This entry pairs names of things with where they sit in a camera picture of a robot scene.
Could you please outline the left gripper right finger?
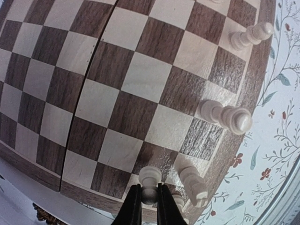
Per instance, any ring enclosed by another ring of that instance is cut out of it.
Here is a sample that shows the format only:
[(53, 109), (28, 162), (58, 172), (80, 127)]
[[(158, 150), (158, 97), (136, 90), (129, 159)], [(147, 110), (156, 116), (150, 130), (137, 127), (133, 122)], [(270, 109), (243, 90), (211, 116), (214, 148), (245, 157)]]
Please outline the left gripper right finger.
[(167, 185), (158, 183), (158, 225), (186, 225)]

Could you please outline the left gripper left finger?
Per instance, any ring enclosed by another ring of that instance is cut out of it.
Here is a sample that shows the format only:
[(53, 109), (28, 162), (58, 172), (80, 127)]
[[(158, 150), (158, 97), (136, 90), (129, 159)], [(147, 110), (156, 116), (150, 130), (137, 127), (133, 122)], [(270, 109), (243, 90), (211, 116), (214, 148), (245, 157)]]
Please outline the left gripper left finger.
[(122, 207), (113, 221), (113, 225), (142, 224), (142, 188), (140, 184), (132, 185)]

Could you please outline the light chess rook piece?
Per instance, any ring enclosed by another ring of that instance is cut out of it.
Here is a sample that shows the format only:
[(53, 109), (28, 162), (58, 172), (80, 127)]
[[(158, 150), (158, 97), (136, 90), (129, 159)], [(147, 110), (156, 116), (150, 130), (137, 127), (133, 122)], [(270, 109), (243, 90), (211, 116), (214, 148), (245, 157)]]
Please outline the light chess rook piece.
[(178, 194), (173, 194), (172, 196), (174, 198), (174, 201), (175, 201), (175, 203), (176, 203), (176, 205), (177, 205), (177, 207), (178, 207), (178, 209), (179, 209), (179, 211), (180, 211), (180, 213), (181, 213), (184, 221), (188, 225), (189, 224), (189, 220), (187, 219), (186, 214), (183, 212), (184, 200), (183, 200), (182, 196), (178, 195)]

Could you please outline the light chess bishop piece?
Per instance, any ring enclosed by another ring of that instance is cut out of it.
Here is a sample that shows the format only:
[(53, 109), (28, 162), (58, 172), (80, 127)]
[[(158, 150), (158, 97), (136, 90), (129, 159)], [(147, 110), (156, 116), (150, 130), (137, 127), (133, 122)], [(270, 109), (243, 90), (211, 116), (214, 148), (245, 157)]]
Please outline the light chess bishop piece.
[(174, 169), (192, 205), (203, 208), (208, 204), (208, 188), (198, 169), (188, 159), (177, 156)]

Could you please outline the white plastic compartment tray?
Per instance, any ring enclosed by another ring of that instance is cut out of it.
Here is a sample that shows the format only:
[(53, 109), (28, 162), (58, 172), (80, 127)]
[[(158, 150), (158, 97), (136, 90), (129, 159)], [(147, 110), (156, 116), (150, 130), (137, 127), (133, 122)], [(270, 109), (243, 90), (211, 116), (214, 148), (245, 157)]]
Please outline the white plastic compartment tray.
[(2, 225), (38, 225), (36, 204), (68, 225), (110, 225), (113, 218), (99, 214), (86, 206), (44, 187), (0, 161), (0, 223)]

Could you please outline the light chess king piece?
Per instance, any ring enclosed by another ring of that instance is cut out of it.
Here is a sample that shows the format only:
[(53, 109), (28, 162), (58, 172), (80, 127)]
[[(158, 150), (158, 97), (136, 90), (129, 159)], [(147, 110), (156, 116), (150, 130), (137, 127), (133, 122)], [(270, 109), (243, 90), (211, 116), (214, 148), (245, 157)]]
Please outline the light chess king piece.
[(251, 112), (243, 107), (223, 106), (215, 100), (204, 100), (198, 108), (202, 119), (212, 124), (219, 124), (235, 135), (245, 134), (253, 125)]

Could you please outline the wooden chess board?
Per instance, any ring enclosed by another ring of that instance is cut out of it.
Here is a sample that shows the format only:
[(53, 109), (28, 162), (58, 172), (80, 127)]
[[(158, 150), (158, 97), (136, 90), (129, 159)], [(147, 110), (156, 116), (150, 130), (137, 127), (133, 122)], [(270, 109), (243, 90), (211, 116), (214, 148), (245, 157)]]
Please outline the wooden chess board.
[(151, 165), (173, 192), (195, 166), (214, 194), (245, 161), (206, 99), (253, 111), (270, 52), (230, 36), (274, 23), (273, 0), (6, 0), (0, 157), (65, 196), (117, 212)]

